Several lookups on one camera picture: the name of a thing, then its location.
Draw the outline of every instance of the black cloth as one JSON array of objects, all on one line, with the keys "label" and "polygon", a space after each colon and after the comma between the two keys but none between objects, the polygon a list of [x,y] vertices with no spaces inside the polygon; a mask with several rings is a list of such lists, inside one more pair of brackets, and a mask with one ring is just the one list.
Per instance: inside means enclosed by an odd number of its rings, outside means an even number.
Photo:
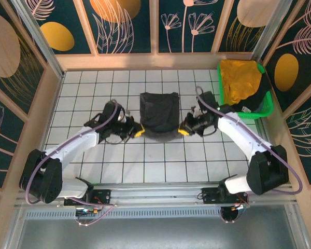
[{"label": "black cloth", "polygon": [[236,112],[244,112],[244,107],[248,108],[252,112],[258,112],[260,107],[262,106],[264,97],[268,91],[271,89],[271,84],[268,80],[266,73],[261,75],[261,80],[259,84],[259,88],[254,95],[246,98],[245,100],[241,100],[237,104],[232,105],[233,109]]},{"label": "black cloth", "polygon": [[139,111],[140,123],[145,128],[145,137],[161,143],[182,137],[178,133],[180,118],[178,93],[141,93]]}]

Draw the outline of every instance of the green plastic basket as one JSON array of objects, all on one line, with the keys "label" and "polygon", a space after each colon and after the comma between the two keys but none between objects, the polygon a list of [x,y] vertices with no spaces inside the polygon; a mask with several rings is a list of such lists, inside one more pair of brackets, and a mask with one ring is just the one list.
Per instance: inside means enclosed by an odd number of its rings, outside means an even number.
[{"label": "green plastic basket", "polygon": [[[265,68],[257,63],[258,70],[264,74],[265,73]],[[223,99],[223,87],[222,87],[222,77],[221,77],[221,70],[220,70],[220,63],[218,64],[218,75],[219,75],[219,84],[220,84],[220,101],[221,105],[224,104],[224,99]],[[263,100],[263,108],[259,113],[241,113],[238,112],[238,116],[240,118],[245,118],[245,119],[258,119],[262,117],[267,117],[269,116],[273,111],[273,101],[272,101],[272,96],[271,92],[268,91],[264,97]]]}]

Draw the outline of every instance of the yellow cloth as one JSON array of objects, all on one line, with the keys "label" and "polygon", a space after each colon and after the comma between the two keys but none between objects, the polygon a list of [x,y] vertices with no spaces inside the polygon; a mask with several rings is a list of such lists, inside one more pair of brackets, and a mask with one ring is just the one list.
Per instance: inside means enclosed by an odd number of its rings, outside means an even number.
[{"label": "yellow cloth", "polygon": [[257,92],[261,73],[255,61],[222,60],[220,69],[225,104],[237,104]]}]

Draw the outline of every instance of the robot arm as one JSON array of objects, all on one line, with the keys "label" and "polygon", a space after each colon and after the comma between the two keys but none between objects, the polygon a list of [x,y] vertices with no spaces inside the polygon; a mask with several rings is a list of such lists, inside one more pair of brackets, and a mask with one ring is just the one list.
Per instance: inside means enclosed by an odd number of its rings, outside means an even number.
[{"label": "robot arm", "polygon": [[[74,136],[98,127],[112,115],[114,110],[114,103],[108,102],[104,107],[104,111],[86,122]],[[30,193],[44,203],[50,203],[60,197],[83,198],[84,201],[89,202],[93,195],[92,184],[80,178],[62,178],[63,170],[76,156],[96,146],[112,134],[121,137],[124,142],[127,142],[130,138],[141,136],[144,131],[143,126],[140,123],[136,123],[134,118],[125,113],[121,105],[118,105],[117,112],[111,122],[100,129],[80,135],[80,137],[50,157],[37,172],[30,187]],[[56,151],[64,143],[66,141],[45,151],[36,149],[29,154],[20,179],[19,185],[22,189],[26,190],[30,176],[39,162],[46,155]]]},{"label": "robot arm", "polygon": [[[211,92],[202,93],[200,96],[208,105],[235,118],[238,120],[237,122],[242,122],[238,114],[230,106],[219,106]],[[179,127],[179,132],[183,135],[193,135],[196,133],[199,136],[203,136],[204,130],[207,127],[214,126],[228,135],[247,157],[249,169],[246,175],[235,175],[220,181],[218,189],[221,198],[225,199],[227,196],[235,195],[239,192],[254,192],[257,195],[261,195],[288,182],[289,177],[286,166],[257,143],[245,129],[237,125],[237,122],[235,123],[227,117],[219,117],[198,101],[198,106],[192,108],[192,112],[187,114],[187,117]],[[286,150],[282,146],[272,146],[272,144],[258,135],[254,135],[268,148],[287,161]]]}]

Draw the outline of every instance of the gray metal floor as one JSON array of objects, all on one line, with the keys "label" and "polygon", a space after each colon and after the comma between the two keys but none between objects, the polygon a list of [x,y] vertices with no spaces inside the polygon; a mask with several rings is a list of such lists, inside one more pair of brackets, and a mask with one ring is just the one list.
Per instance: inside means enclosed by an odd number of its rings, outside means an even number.
[{"label": "gray metal floor", "polygon": [[251,207],[234,224],[219,217],[26,220],[19,249],[293,249],[283,206]]}]

